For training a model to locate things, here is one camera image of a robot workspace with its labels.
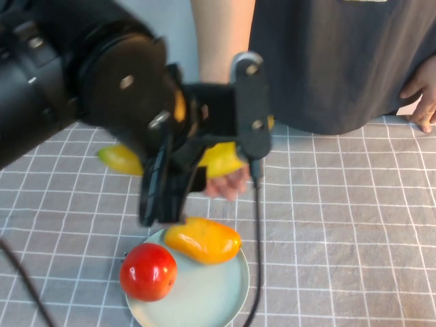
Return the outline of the person's left hand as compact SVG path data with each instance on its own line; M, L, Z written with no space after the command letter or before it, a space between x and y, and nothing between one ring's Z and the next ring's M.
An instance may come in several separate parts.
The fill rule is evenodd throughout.
M427 59L416 71L414 77L403 87L400 98L405 99L420 92L421 100L409 121L415 123L424 133L430 133L435 123L435 56Z

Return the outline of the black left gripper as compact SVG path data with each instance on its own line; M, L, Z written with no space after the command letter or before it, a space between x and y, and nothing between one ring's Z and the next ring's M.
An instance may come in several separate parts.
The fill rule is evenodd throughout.
M157 156L145 165L139 202L139 222L144 227L161 222L162 216L163 223L183 223L187 196L206 188L206 168L238 167L232 86L186 84L177 64L169 64L167 70L176 85L173 150L172 136L166 136ZM200 167L168 175L169 159L177 168Z

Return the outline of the person's right hand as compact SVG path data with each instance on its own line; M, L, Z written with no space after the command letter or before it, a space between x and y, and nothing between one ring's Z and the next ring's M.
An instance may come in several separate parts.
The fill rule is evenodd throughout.
M212 198L234 201L238 194L245 192L249 177L249 166L243 166L225 176L208 179L204 192Z

